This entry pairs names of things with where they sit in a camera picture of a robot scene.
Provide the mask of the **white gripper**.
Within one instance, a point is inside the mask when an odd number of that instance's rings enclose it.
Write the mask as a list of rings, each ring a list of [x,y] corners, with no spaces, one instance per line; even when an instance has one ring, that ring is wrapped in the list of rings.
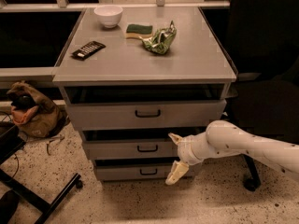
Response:
[[[178,146],[180,158],[180,161],[173,162],[170,173],[165,180],[166,185],[174,185],[189,171],[189,165],[193,166],[204,161],[195,155],[202,144],[202,139],[195,135],[181,137],[175,133],[169,133],[168,136]]]

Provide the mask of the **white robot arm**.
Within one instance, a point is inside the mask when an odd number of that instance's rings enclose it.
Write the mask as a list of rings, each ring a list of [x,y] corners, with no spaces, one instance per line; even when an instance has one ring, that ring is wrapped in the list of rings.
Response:
[[[296,144],[247,133],[234,124],[216,120],[203,133],[181,137],[168,135],[178,147],[178,161],[174,161],[165,180],[167,185],[177,183],[191,166],[206,159],[218,159],[239,154],[299,181],[299,147]]]

